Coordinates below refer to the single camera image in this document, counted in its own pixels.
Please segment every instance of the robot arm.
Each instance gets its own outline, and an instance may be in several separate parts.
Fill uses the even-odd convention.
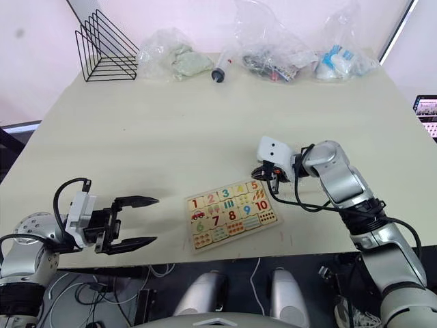
[[[63,186],[80,179],[73,179]],[[96,253],[120,254],[134,251],[156,239],[139,237],[112,243],[118,238],[121,221],[117,214],[123,207],[148,206],[158,200],[142,196],[119,197],[110,208],[93,210],[96,196],[88,193],[91,181],[82,180],[86,180],[84,188],[77,192],[68,215],[60,215],[57,210],[61,191],[58,189],[54,201],[55,215],[43,212],[29,215],[16,226],[12,235],[0,238],[1,242],[9,238],[14,240],[6,257],[0,257],[0,327],[36,326],[44,291],[57,270],[60,254],[74,253],[93,245]]]
[[[263,137],[257,158],[263,165],[253,177],[273,183],[312,176],[320,179],[331,204],[350,231],[350,238],[382,293],[382,322],[387,327],[431,327],[437,322],[437,295],[426,288],[417,255],[374,197],[341,146],[323,141],[299,154],[286,144]]]

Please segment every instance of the wall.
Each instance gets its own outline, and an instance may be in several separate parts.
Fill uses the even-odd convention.
[[[411,106],[418,94],[437,94],[436,15],[436,0],[419,0],[384,62]]]
[[[347,0],[265,0],[279,20],[319,49],[326,18]],[[378,53],[408,0],[359,0],[365,22],[363,46]],[[132,41],[157,29],[176,26],[205,52],[220,51],[231,38],[233,0],[71,0],[79,16],[90,3]],[[79,73],[74,30],[77,20],[66,1],[0,0],[0,126],[41,120]]]

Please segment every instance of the beige tabletop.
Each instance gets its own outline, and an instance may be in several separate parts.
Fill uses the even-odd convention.
[[[295,149],[338,141],[387,203],[387,214],[411,223],[424,245],[437,244],[437,145],[381,68],[338,84],[274,84],[236,67],[222,84],[214,84],[208,73],[174,83],[85,83],[79,75],[0,185],[0,231],[10,233],[31,213],[52,213],[56,188],[84,176],[92,179],[91,193],[98,196],[95,209],[110,206],[118,196],[158,198],[158,204],[119,214],[120,238],[158,239],[116,256],[97,255],[94,248],[63,255],[60,267],[352,251],[339,215],[275,203],[283,224],[192,252],[184,199],[249,179],[263,135]],[[68,211],[76,188],[61,196],[61,213]],[[300,190],[307,202],[326,200],[316,179],[302,180]],[[283,185],[282,191],[282,198],[293,197],[291,186]],[[408,231],[402,231],[413,245]]]

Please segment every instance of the clear plastic bag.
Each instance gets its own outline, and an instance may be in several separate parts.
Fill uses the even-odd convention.
[[[188,38],[176,28],[159,29],[145,40],[137,54],[138,77],[182,80],[212,68],[206,55],[195,52]]]
[[[378,66],[367,56],[356,41],[357,21],[360,12],[356,0],[328,17],[324,27],[326,50],[315,69],[319,80],[336,81],[367,74]]]
[[[235,37],[240,63],[253,74],[271,81],[293,81],[305,68],[312,69],[317,54],[257,0],[235,0]]]

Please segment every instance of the wooden number puzzle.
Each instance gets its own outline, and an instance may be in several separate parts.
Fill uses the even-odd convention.
[[[195,251],[222,245],[281,223],[260,181],[231,184],[187,198]]]

